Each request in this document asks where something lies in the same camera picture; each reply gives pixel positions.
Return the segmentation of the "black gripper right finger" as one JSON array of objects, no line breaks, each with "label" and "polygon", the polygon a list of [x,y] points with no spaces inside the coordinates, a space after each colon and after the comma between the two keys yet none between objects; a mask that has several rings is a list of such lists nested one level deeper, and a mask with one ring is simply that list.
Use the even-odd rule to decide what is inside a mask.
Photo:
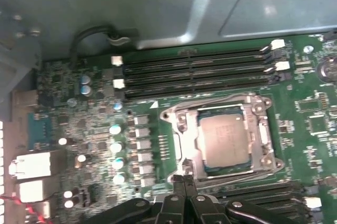
[{"label": "black gripper right finger", "polygon": [[213,202],[209,196],[197,193],[191,175],[185,176],[185,191],[199,223],[296,223],[248,201],[231,200],[225,206]]}]

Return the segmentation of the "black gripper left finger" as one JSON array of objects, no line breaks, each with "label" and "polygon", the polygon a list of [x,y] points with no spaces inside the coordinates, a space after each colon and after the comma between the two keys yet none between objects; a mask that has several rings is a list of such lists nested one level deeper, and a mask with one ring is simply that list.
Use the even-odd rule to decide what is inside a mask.
[{"label": "black gripper left finger", "polygon": [[86,220],[87,223],[183,223],[186,191],[184,177],[173,176],[173,193],[151,203],[134,198]]}]

